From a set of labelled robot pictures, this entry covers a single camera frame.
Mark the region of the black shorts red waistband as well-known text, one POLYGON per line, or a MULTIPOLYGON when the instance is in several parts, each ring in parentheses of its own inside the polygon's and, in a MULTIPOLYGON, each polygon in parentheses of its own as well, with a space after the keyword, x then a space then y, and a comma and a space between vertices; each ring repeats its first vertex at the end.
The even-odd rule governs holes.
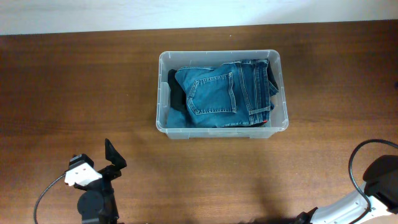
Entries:
POLYGON ((271 120, 271 112, 275 105, 271 101, 271 98, 278 94, 279 87, 276 83, 274 74, 271 69, 271 63, 268 59, 262 62, 261 69, 259 69, 260 77, 262 78, 262 106, 265 106, 265 117, 263 123, 268 123, 271 120))

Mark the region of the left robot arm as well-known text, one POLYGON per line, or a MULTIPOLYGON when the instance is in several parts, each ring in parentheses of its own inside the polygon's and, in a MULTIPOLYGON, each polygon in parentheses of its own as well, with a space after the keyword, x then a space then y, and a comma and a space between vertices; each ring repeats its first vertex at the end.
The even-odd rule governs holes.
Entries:
POLYGON ((121 176, 126 160, 115 150, 109 139, 104 140, 105 159, 110 165, 97 171, 86 154, 70 159, 65 183, 84 191, 77 202, 82 224, 117 224, 118 208, 111 182, 121 176))

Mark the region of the black cloth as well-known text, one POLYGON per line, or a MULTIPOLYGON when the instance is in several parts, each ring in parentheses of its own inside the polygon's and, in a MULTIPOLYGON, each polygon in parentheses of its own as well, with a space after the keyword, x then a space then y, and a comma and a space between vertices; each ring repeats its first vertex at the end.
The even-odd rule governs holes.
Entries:
POLYGON ((168 72, 168 84, 170 87, 170 106, 180 112, 187 112, 186 94, 175 78, 176 70, 168 72))

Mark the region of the dark blue jeans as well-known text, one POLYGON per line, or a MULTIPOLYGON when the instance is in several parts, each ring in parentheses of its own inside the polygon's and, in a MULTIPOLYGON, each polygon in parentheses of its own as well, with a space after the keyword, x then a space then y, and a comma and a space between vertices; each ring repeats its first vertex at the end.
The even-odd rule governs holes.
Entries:
POLYGON ((175 78, 186 94, 187 112, 170 107, 168 128, 255 128, 264 125, 262 78, 265 59, 219 67, 182 67, 175 78))

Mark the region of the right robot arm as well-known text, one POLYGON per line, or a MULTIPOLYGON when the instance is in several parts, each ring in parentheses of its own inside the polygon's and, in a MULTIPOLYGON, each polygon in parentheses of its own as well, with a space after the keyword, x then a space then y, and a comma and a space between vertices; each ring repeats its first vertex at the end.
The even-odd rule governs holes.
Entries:
POLYGON ((364 184, 339 201, 302 212, 293 224, 347 224, 363 223, 370 219, 397 214, 397 156, 384 155, 377 158, 363 175, 364 184))

